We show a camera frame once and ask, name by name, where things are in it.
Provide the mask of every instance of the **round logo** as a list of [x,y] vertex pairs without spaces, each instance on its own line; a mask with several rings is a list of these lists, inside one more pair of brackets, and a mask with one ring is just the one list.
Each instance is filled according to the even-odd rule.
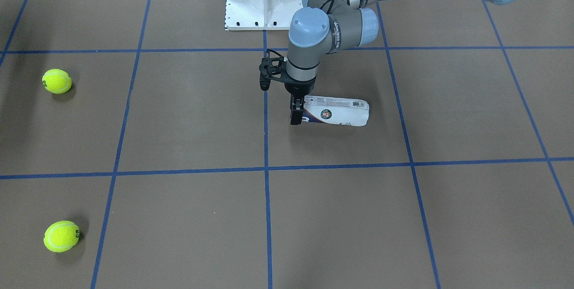
[[321,111],[321,117],[324,118],[325,120],[330,119],[330,117],[332,116],[333,114],[328,109],[324,109],[323,111]]

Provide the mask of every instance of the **tennis ball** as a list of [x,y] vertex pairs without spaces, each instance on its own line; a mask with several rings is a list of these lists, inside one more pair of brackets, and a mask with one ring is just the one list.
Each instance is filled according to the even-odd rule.
[[63,70],[51,69],[42,76],[43,86],[54,94],[62,94],[72,87],[72,79]]
[[43,234],[43,244],[52,252],[64,252],[75,246],[79,238],[80,228],[74,222],[59,221]]

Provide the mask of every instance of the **blue grid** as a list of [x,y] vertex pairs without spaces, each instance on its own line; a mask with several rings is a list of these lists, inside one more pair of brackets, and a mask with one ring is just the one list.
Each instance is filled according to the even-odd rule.
[[[499,46],[429,46],[429,47],[411,47],[411,46],[389,46],[386,38],[385,33],[385,26],[383,22],[383,17],[381,14],[381,9],[379,5],[377,5],[377,13],[381,25],[381,31],[384,41],[384,47],[355,47],[350,48],[350,50],[381,50],[384,51],[387,57],[387,61],[389,64],[389,70],[391,75],[391,80],[393,82],[393,89],[396,97],[396,105],[398,107],[398,112],[400,116],[400,123],[402,125],[403,135],[404,135],[404,143],[406,146],[406,150],[408,153],[409,162],[400,162],[400,163],[374,163],[374,164],[335,164],[335,165],[308,165],[308,166],[269,166],[269,140],[268,140],[268,101],[267,101],[267,92],[264,93],[264,156],[265,156],[265,166],[264,167],[240,167],[240,168],[211,168],[211,169],[187,169],[187,170],[153,170],[153,171],[118,171],[119,166],[119,159],[121,156],[122,151],[122,144],[123,144],[123,137],[125,135],[125,129],[127,124],[127,117],[129,114],[130,109],[130,99],[131,93],[133,90],[133,85],[135,82],[135,76],[137,74],[137,68],[139,63],[139,57],[142,52],[265,52],[267,49],[267,33],[263,31],[263,49],[262,48],[164,48],[164,49],[145,49],[142,48],[143,38],[145,34],[145,27],[148,18],[149,8],[152,0],[147,0],[146,9],[144,13],[144,18],[142,21],[141,33],[139,37],[139,43],[137,49],[107,49],[107,50],[28,50],[28,51],[9,51],[10,44],[14,38],[14,34],[20,23],[20,19],[22,17],[23,11],[26,7],[28,0],[24,0],[22,3],[22,7],[18,12],[18,16],[12,30],[10,32],[9,38],[2,50],[0,56],[0,66],[4,62],[4,58],[6,55],[10,54],[90,54],[90,53],[117,53],[117,52],[131,52],[135,53],[135,64],[131,76],[130,88],[127,97],[125,113],[123,116],[122,122],[122,129],[119,136],[119,141],[117,144],[117,152],[116,158],[113,166],[113,171],[109,172],[91,172],[91,173],[39,173],[39,174],[22,174],[22,175],[0,175],[0,180],[8,180],[8,179],[44,179],[44,178],[52,178],[52,177],[111,177],[110,185],[109,185],[109,194],[106,201],[106,211],[104,214],[102,230],[100,234],[100,240],[98,245],[98,253],[96,255],[96,261],[94,264],[94,273],[92,275],[91,281],[91,288],[94,289],[96,287],[96,281],[98,277],[98,269],[100,264],[100,259],[102,256],[102,249],[104,245],[104,240],[106,236],[106,228],[107,228],[107,221],[109,219],[109,209],[111,207],[111,202],[113,199],[113,189],[115,186],[115,180],[117,176],[134,176],[134,175],[169,175],[169,174],[181,174],[181,173],[237,173],[237,172],[244,172],[244,171],[263,171],[265,173],[265,203],[266,203],[266,231],[267,231],[267,279],[268,279],[268,288],[272,289],[273,287],[273,266],[272,266],[272,252],[271,252],[271,203],[270,203],[270,187],[269,187],[269,171],[285,171],[285,170],[326,170],[326,169],[350,169],[350,168],[381,168],[381,167],[410,167],[414,182],[414,187],[416,190],[416,195],[418,199],[418,205],[421,213],[422,224],[425,231],[425,237],[428,245],[429,250],[429,258],[432,264],[433,273],[435,276],[436,287],[438,289],[441,288],[440,280],[439,280],[439,271],[436,265],[433,248],[432,248],[432,241],[431,241],[431,233],[428,228],[428,224],[426,222],[426,215],[424,210],[424,204],[422,201],[422,195],[420,193],[420,189],[418,186],[418,179],[416,173],[416,167],[422,166],[451,166],[451,165],[469,165],[469,164],[508,164],[508,163],[535,163],[535,162],[546,162],[548,164],[549,170],[551,171],[552,177],[554,182],[556,183],[558,192],[562,197],[562,201],[570,216],[570,221],[574,225],[574,215],[572,213],[572,209],[570,208],[570,204],[568,203],[568,199],[562,189],[560,181],[554,171],[553,162],[572,162],[574,161],[574,157],[550,157],[544,145],[543,139],[539,133],[531,110],[527,104],[526,98],[522,92],[518,79],[515,75],[514,69],[508,57],[506,50],[508,49],[574,49],[574,46],[505,46],[500,38],[500,34],[496,28],[496,24],[494,23],[494,19],[490,14],[490,10],[488,9],[488,5],[485,1],[483,2],[484,9],[488,14],[488,18],[492,24],[492,28],[494,33],[496,34],[496,38],[499,42]],[[285,51],[287,48],[275,48],[278,51]],[[390,55],[391,50],[484,50],[484,49],[491,49],[491,50],[501,50],[504,53],[504,58],[508,64],[510,69],[511,75],[514,79],[515,85],[517,90],[520,94],[522,99],[522,103],[527,111],[529,119],[531,121],[531,125],[537,139],[539,141],[540,147],[543,150],[544,158],[516,158],[516,159],[490,159],[490,160],[454,160],[454,161],[441,161],[441,162],[415,162],[413,159],[412,151],[410,148],[410,142],[408,138],[408,132],[406,123],[404,122],[404,115],[402,112],[402,106],[400,104],[400,94],[398,90],[398,86],[396,85],[396,79],[394,77],[394,70],[393,70],[393,63]]]

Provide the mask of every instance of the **floor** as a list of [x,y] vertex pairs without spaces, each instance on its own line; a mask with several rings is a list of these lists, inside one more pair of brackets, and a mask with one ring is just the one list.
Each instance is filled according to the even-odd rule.
[[290,126],[224,1],[0,0],[0,287],[574,287],[574,0],[370,6],[314,91],[361,128]]

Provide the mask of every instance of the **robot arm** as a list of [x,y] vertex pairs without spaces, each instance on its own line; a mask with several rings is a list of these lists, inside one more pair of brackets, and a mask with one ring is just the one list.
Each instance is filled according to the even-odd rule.
[[[291,20],[288,58],[271,58],[268,50],[260,65],[260,86],[269,89],[271,80],[285,84],[291,93],[291,124],[301,124],[304,98],[313,91],[324,54],[373,42],[379,20],[371,9],[381,0],[303,0]],[[486,0],[506,4],[514,0]]]

